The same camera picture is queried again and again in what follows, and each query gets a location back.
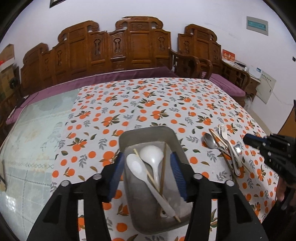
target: white spoon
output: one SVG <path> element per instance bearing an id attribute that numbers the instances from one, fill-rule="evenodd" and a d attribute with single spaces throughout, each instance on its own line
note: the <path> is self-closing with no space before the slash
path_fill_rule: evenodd
<path id="1" fill-rule="evenodd" d="M 174 209 L 169 205 L 169 203 L 156 191 L 156 189 L 150 184 L 147 178 L 147 173 L 145 170 L 145 164 L 136 154 L 129 154 L 126 157 L 126 164 L 131 172 L 136 178 L 142 180 L 146 183 L 152 195 L 155 197 L 159 205 L 166 212 L 169 217 L 174 217 L 176 215 Z"/>
<path id="2" fill-rule="evenodd" d="M 162 150 L 153 145 L 145 146 L 140 151 L 140 158 L 152 167 L 153 178 L 157 185 L 157 188 L 159 188 L 158 166 L 163 159 Z"/>

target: gray rectangular container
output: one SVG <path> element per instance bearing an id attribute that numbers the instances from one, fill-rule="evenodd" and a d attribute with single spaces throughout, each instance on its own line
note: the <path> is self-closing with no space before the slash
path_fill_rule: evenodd
<path id="1" fill-rule="evenodd" d="M 124 167 L 123 180 L 132 223 L 137 231 L 145 235 L 159 234 L 189 223 L 192 204 L 186 203 L 179 194 L 170 166 L 170 154 L 176 152 L 182 163 L 189 164 L 189 162 L 175 132 L 167 126 L 129 130 L 119 138 L 119 148 L 124 153 L 124 158 L 134 153 L 134 148 L 140 152 L 147 145 L 155 145 L 164 150 L 165 143 L 167 150 L 163 195 L 180 218 L 180 223 L 173 217 L 161 217 L 160 205 L 147 185 L 131 173 L 126 163 Z M 148 164 L 145 165 L 152 174 L 151 167 Z M 162 163 L 159 165 L 159 175 L 161 174 L 161 166 Z"/>

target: human hand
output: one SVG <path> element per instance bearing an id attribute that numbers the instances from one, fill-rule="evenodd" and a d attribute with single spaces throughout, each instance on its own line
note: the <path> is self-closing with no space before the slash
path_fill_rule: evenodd
<path id="1" fill-rule="evenodd" d="M 281 177 L 279 177 L 279 182 L 278 185 L 276 187 L 276 198 L 282 202 L 285 198 L 285 191 L 286 188 L 290 187 L 293 189 L 296 189 L 296 184 L 293 185 L 288 185 L 284 179 L 282 179 Z M 294 197 L 292 198 L 292 200 L 290 201 L 290 205 L 291 206 L 296 206 L 296 192 L 294 193 Z"/>

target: screw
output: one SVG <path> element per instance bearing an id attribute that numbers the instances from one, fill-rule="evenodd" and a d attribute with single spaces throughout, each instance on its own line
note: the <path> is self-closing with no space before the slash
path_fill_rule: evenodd
<path id="1" fill-rule="evenodd" d="M 93 175 L 93 179 L 95 179 L 95 180 L 99 180 L 99 179 L 101 179 L 103 176 L 101 175 L 101 174 L 99 174 L 99 173 L 96 173 L 95 175 Z"/>
<path id="2" fill-rule="evenodd" d="M 200 180 L 200 179 L 202 179 L 203 175 L 201 175 L 200 173 L 195 173 L 195 174 L 193 175 L 193 177 L 194 177 L 195 179 L 197 179 L 197 180 Z"/>
<path id="3" fill-rule="evenodd" d="M 63 186 L 63 187 L 66 187 L 66 186 L 68 186 L 70 184 L 70 182 L 68 181 L 68 180 L 63 180 L 62 182 L 61 182 L 61 185 Z"/>
<path id="4" fill-rule="evenodd" d="M 229 186 L 229 187 L 234 186 L 234 182 L 231 181 L 231 180 L 227 180 L 225 183 L 226 183 L 226 185 Z"/>

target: finger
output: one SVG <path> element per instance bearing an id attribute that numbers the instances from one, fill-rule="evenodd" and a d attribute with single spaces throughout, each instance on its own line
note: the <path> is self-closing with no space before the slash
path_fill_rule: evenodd
<path id="1" fill-rule="evenodd" d="M 292 206 L 292 207 L 296 206 L 296 192 L 294 193 L 293 199 L 290 202 L 290 206 Z"/>
<path id="2" fill-rule="evenodd" d="M 282 202 L 285 198 L 285 191 L 286 191 L 287 185 L 285 184 L 285 181 L 280 177 L 278 185 L 276 187 L 276 198 Z"/>

